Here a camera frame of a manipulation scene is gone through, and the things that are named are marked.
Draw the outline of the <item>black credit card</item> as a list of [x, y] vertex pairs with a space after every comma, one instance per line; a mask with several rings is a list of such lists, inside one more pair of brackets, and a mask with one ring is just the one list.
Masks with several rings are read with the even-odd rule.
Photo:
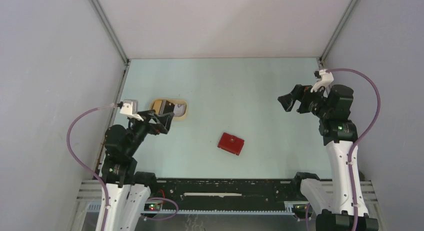
[[160, 107], [160, 113], [162, 115], [173, 113], [175, 109], [175, 104], [168, 100], [163, 100]]

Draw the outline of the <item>red leather card holder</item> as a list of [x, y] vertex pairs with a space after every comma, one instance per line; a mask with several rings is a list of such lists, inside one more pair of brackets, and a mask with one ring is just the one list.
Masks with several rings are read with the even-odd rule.
[[244, 144], [244, 139], [224, 132], [217, 144], [217, 147], [233, 155], [239, 156]]

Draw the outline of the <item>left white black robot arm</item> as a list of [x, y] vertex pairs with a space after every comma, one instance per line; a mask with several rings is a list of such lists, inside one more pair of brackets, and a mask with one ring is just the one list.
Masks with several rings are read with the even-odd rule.
[[99, 231], [135, 230], [146, 201], [158, 193], [156, 175], [136, 171], [138, 162], [134, 154], [147, 135], [169, 132], [174, 113], [159, 115], [146, 110], [138, 115], [141, 119], [130, 118], [128, 127], [115, 124], [105, 132]]

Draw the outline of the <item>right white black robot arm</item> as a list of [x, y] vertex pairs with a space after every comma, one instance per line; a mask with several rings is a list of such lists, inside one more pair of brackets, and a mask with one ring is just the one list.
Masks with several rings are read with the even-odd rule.
[[318, 117], [331, 168], [331, 196], [310, 173], [297, 174], [298, 182], [291, 185], [291, 195], [308, 200], [316, 213], [317, 231], [377, 231], [379, 222], [370, 217], [361, 189], [355, 145], [359, 140], [357, 128], [349, 119], [354, 91], [340, 84], [331, 87], [327, 96], [325, 90], [323, 86], [314, 91], [311, 85], [297, 84], [277, 99], [286, 112], [299, 101], [298, 113]]

